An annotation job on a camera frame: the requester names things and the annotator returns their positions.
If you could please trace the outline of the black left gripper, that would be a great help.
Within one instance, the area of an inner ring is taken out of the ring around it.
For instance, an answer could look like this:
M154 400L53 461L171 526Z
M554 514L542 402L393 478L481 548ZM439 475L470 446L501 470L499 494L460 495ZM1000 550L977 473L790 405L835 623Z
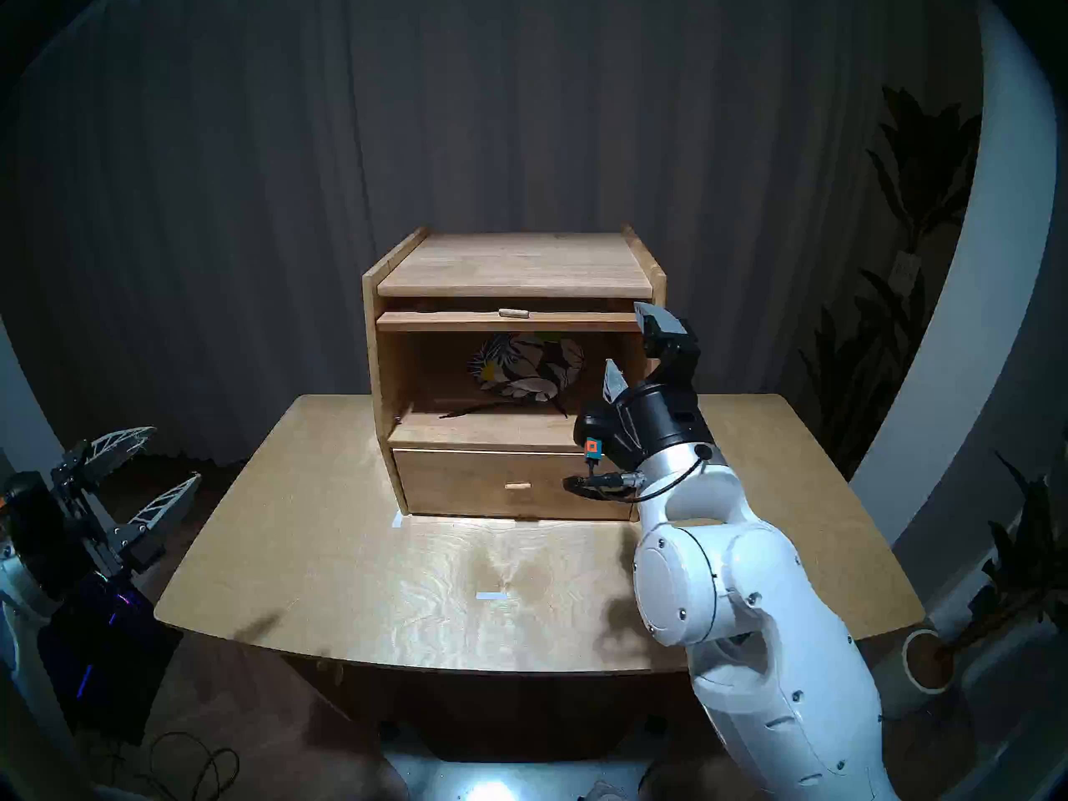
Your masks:
M164 555L166 536L191 511L202 475L193 472L156 496L124 527L105 523L91 505L103 480L146 447L155 426L106 433L66 451L46 481L20 471L2 489L2 527L13 557L45 595L67 595L91 572L127 579L146 572Z

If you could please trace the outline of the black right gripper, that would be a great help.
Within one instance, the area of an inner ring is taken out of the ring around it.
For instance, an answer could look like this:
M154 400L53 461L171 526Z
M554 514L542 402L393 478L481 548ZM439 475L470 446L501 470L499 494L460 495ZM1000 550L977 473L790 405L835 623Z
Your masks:
M692 384L698 337L665 307L642 301L633 307L649 372L645 381L628 388L616 362L606 358L599 402L603 454L616 467L633 471L677 444L698 444L714 453L713 435Z

